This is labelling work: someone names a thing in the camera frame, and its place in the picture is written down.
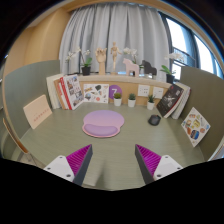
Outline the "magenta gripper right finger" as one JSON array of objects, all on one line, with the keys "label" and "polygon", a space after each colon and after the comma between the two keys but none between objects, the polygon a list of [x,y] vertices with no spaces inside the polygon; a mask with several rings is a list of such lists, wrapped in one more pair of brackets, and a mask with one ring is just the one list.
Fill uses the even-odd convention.
[{"label": "magenta gripper right finger", "polygon": [[169,155],[160,156],[138,144],[135,145],[135,156],[145,184],[182,169],[182,166]]}]

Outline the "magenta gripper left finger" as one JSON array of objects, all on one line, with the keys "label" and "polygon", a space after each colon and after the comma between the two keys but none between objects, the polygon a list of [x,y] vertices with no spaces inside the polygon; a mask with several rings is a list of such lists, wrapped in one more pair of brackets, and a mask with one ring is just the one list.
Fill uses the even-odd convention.
[{"label": "magenta gripper left finger", "polygon": [[44,170],[81,186],[92,155],[92,145],[87,145],[68,156],[59,155]]}]

